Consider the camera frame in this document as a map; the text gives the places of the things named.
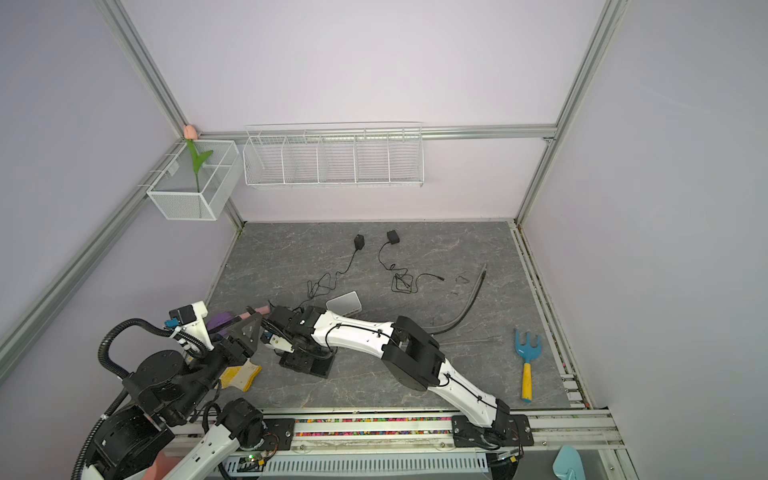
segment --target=wire shelf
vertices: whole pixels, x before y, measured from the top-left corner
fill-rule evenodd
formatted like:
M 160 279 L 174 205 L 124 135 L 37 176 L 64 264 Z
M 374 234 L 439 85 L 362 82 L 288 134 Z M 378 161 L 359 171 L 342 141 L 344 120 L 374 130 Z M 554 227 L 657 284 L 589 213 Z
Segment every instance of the wire shelf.
M 419 124 L 277 130 L 246 127 L 246 184 L 255 188 L 422 185 Z
M 197 151 L 214 151 L 200 167 L 195 180 L 192 155 L 184 146 L 157 179 L 147 195 L 168 220 L 216 220 L 243 174 L 240 152 L 231 140 L 195 141 Z

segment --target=blue object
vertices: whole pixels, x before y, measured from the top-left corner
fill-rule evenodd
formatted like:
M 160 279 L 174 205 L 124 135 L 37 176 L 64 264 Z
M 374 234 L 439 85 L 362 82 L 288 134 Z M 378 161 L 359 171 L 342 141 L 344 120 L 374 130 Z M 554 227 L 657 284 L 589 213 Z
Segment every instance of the blue object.
M 560 480 L 586 480 L 581 455 L 570 445 L 563 445 L 552 464 L 552 471 Z
M 534 348 L 531 346 L 531 334 L 526 332 L 525 344 L 521 345 L 520 332 L 515 329 L 515 350 L 517 350 L 519 356 L 523 357 L 525 363 L 530 363 L 541 355 L 541 339 L 538 335 L 536 336 L 536 348 Z

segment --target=white mesh basket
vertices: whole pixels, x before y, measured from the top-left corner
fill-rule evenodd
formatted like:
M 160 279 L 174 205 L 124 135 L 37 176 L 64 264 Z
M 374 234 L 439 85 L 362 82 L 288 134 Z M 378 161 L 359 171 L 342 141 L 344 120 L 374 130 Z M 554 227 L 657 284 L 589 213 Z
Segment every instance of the white mesh basket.
M 200 190 L 186 145 L 147 190 L 149 198 L 168 220 L 216 220 L 243 174 L 235 142 L 198 140 L 194 143 L 198 153 L 214 151 L 198 172 Z
M 246 184 L 265 187 L 421 185 L 420 127 L 270 131 L 247 127 Z

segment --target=black flexible tube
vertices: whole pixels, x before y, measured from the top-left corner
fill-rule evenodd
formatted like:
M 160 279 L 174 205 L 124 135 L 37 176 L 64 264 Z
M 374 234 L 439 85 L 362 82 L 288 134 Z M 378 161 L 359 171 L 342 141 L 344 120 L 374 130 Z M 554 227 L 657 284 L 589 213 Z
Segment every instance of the black flexible tube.
M 482 286 L 483 280 L 485 280 L 485 274 L 488 269 L 488 264 L 484 264 L 482 266 L 482 271 L 480 272 L 480 275 L 478 276 L 477 281 L 475 282 L 475 286 L 472 288 L 472 295 L 469 296 L 469 300 L 467 300 L 466 305 L 464 305 L 464 309 L 460 312 L 460 314 L 451 320 L 448 323 L 445 323 L 443 325 L 433 326 L 431 328 L 424 328 L 424 330 L 429 335 L 439 335 L 440 333 L 448 332 L 449 330 L 453 330 L 456 328 L 464 319 L 465 316 L 467 316 L 467 313 L 469 313 L 469 309 L 472 308 L 472 305 L 475 304 L 475 300 L 477 300 L 478 295 L 480 294 L 480 287 Z
M 119 366 L 117 363 L 113 362 L 111 358 L 109 358 L 109 347 L 114 341 L 114 339 L 120 334 L 120 332 L 127 329 L 129 326 L 134 326 L 134 325 L 140 326 L 141 328 L 147 330 L 149 333 L 152 333 L 153 335 L 157 335 L 157 336 L 169 337 L 173 333 L 173 331 L 171 330 L 159 329 L 156 326 L 149 323 L 147 320 L 139 319 L 139 318 L 125 320 L 124 322 L 117 324 L 116 327 L 110 330 L 107 333 L 107 335 L 104 336 L 104 339 L 101 341 L 101 343 L 98 346 L 98 362 L 105 369 L 119 376 L 120 379 L 124 379 L 128 377 L 130 373 L 123 367 Z
M 80 480 L 83 473 L 83 467 L 85 467 L 85 453 L 88 450 L 88 447 L 91 446 L 91 442 L 93 442 L 94 437 L 96 436 L 96 431 L 99 429 L 99 427 L 101 427 L 101 424 L 104 423 L 106 417 L 112 415 L 118 409 L 120 404 L 123 402 L 123 400 L 125 400 L 127 396 L 128 391 L 123 389 L 123 391 L 120 392 L 120 395 L 118 395 L 118 397 L 114 399 L 114 401 L 104 411 L 103 416 L 98 420 L 98 422 L 96 422 L 96 425 L 94 425 L 94 428 L 91 429 L 91 432 L 88 433 L 88 436 L 85 438 L 85 443 L 83 443 L 83 447 L 80 449 L 78 458 L 74 461 L 71 480 Z
M 112 330 L 110 330 L 107 333 L 107 335 L 104 336 L 104 339 L 99 344 L 98 362 L 105 369 L 119 376 L 121 379 L 128 377 L 130 373 L 123 367 L 119 366 L 117 363 L 113 362 L 111 358 L 109 358 L 109 347 L 112 345 L 112 342 L 120 334 L 120 332 L 122 332 L 123 330 L 127 329 L 130 326 L 140 326 L 141 328 L 147 330 L 149 333 L 153 335 L 164 336 L 166 338 L 174 334 L 173 330 L 163 330 L 163 329 L 157 328 L 156 326 L 149 323 L 147 320 L 140 319 L 140 318 L 128 319 L 122 323 L 117 324 L 116 327 L 114 327 Z M 199 339 L 195 338 L 194 336 L 186 332 L 179 332 L 178 336 L 185 339 L 189 343 L 195 345 L 200 350 L 200 353 L 196 353 L 192 350 L 187 351 L 190 355 L 192 355 L 192 357 L 199 359 L 199 358 L 205 357 L 205 355 L 208 353 L 208 349 L 206 348 L 205 344 L 201 342 Z

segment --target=black power adapter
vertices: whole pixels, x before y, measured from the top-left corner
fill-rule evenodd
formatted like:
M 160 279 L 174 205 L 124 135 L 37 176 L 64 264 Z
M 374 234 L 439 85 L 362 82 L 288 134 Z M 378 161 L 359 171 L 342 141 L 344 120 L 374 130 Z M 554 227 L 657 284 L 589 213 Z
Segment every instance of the black power adapter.
M 384 250 L 384 247 L 387 245 L 400 243 L 400 236 L 396 231 L 390 230 L 386 233 L 386 239 L 387 243 L 384 243 L 382 247 L 379 248 L 379 263 L 390 272 L 395 272 L 395 275 L 392 277 L 392 285 L 389 287 L 391 291 L 395 293 L 417 293 L 419 291 L 419 277 L 424 275 L 434 277 L 443 282 L 445 281 L 445 278 L 435 275 L 434 273 L 420 273 L 414 278 L 413 275 L 408 273 L 408 269 L 405 267 L 398 268 L 394 263 L 389 266 L 385 265 L 384 262 L 382 262 L 382 250 Z
M 389 240 L 389 243 L 391 245 L 394 245 L 395 243 L 400 243 L 400 237 L 398 236 L 397 232 L 394 230 L 390 230 L 386 233 L 386 239 Z
M 352 257 L 349 258 L 349 263 L 346 266 L 346 270 L 343 272 L 337 270 L 333 276 L 331 276 L 330 272 L 325 272 L 323 276 L 320 277 L 320 280 L 317 280 L 316 282 L 307 280 L 306 300 L 300 303 L 297 308 L 303 306 L 304 303 L 313 300 L 316 296 L 327 295 L 336 289 L 336 283 L 339 281 L 339 275 L 343 275 L 344 273 L 349 272 L 349 268 L 352 266 L 352 262 L 355 259 L 355 254 L 362 250 L 362 248 L 366 245 L 366 238 L 358 233 L 355 236 L 355 240 L 353 242 L 355 244 L 355 251 L 352 253 Z M 325 280 L 326 277 L 328 277 L 328 282 L 326 285 L 323 285 L 323 280 Z

